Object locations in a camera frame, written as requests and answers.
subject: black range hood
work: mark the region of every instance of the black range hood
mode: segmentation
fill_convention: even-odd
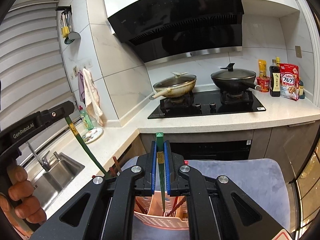
[[[146,65],[242,50],[241,0],[139,0],[108,18]]]

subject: pot lid handle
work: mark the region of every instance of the pot lid handle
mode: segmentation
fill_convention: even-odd
[[[233,71],[233,65],[234,63],[229,63],[227,67],[221,67],[221,69],[227,69],[228,71]]]
[[[181,77],[182,75],[185,75],[185,74],[188,74],[189,72],[185,72],[185,73],[180,73],[180,72],[171,72],[175,78],[179,78]]]

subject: calbee bag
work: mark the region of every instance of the calbee bag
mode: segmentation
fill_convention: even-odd
[[[280,63],[280,95],[295,101],[299,99],[299,67]]]

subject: yellow snack package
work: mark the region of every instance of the yellow snack package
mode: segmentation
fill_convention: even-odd
[[[258,60],[259,63],[259,77],[267,76],[267,62],[263,59]]]

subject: white marble wall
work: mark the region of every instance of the white marble wall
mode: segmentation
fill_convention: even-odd
[[[307,91],[306,96],[312,101],[315,85],[314,55],[306,19],[298,0],[296,2],[300,12],[281,17],[280,23],[287,48],[288,63],[299,66],[299,76]],[[295,46],[301,47],[302,58],[296,57]]]
[[[89,25],[102,76],[117,116],[124,117],[151,92],[147,69],[143,62],[111,34],[104,0],[87,0]]]
[[[210,75],[221,67],[234,62],[235,67],[259,72],[258,59],[271,65],[272,59],[280,57],[288,62],[284,35],[279,18],[244,15],[242,21],[243,50],[218,53],[175,60],[147,67],[151,84],[171,76],[172,71],[189,72],[197,76],[196,85],[212,84]]]
[[[72,44],[64,44],[64,40],[60,36],[60,44],[64,60],[65,69],[71,90],[77,98],[78,105],[84,104],[80,102],[78,91],[78,79],[73,74],[73,67],[77,66],[82,69],[84,66],[91,71],[94,84],[96,85],[100,96],[100,107],[104,113],[102,119],[117,120],[118,116],[111,102],[105,81],[102,76],[100,64],[95,51],[90,22],[98,24],[106,24],[107,16],[105,10],[101,10],[97,6],[94,7],[94,0],[60,0],[59,6],[72,6],[73,28],[80,33],[81,39],[75,40]]]

